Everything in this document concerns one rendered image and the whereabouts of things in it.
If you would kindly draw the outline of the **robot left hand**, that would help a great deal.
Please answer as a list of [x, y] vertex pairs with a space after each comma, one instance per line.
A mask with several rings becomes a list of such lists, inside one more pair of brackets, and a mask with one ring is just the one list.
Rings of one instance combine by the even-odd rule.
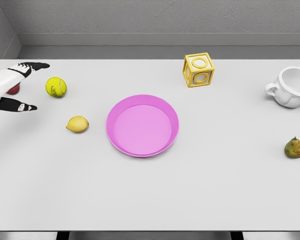
[[0, 71], [0, 110], [7, 112], [28, 112], [38, 108], [16, 99], [4, 97], [4, 95], [18, 86], [32, 73], [41, 69], [47, 69], [50, 65], [44, 62], [21, 62]]

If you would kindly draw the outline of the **yellow lemon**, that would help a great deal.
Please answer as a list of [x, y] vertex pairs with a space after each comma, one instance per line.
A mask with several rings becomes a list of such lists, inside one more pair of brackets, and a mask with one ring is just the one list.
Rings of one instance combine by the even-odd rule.
[[74, 133], [82, 133], [89, 127], [88, 120], [80, 115], [73, 116], [69, 119], [66, 129]]

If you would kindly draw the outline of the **pink round plate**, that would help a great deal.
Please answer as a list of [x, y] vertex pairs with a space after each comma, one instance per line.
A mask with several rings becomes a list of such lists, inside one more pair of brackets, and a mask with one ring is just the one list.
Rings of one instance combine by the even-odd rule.
[[106, 119], [106, 134], [120, 152], [138, 158], [167, 150], [177, 138], [179, 117], [164, 99], [132, 95], [119, 101]]

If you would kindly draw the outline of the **red fruit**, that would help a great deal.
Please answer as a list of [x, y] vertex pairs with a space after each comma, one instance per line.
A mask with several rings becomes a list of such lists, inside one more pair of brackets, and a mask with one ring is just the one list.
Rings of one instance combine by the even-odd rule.
[[6, 93], [8, 95], [16, 95], [20, 91], [20, 84], [17, 84], [15, 87], [11, 88], [9, 91]]

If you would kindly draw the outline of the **yellow-green tennis ball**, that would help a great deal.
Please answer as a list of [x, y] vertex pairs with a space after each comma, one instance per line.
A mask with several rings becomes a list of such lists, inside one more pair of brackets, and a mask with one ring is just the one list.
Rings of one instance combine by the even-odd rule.
[[45, 83], [45, 90], [51, 97], [60, 98], [67, 92], [67, 84], [60, 77], [51, 77]]

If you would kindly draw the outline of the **yellow letter block cube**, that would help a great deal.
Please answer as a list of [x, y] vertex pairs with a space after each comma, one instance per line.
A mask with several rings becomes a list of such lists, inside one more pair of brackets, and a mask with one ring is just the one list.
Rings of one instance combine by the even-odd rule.
[[188, 88], [210, 85], [214, 72], [215, 66], [207, 52], [185, 55], [182, 73]]

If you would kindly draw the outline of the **white ceramic cup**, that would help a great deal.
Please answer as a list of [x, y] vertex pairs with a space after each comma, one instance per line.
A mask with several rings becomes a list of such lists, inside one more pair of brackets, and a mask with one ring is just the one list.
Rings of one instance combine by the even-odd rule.
[[264, 87], [265, 93], [272, 96], [286, 108], [300, 107], [300, 67], [289, 66], [280, 71], [274, 82]]

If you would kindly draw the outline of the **green-brown pear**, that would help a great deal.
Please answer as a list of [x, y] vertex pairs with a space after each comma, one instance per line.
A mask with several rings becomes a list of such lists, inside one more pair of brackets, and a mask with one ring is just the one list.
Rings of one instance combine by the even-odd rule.
[[292, 138], [284, 147], [284, 153], [291, 159], [300, 158], [300, 140], [296, 137]]

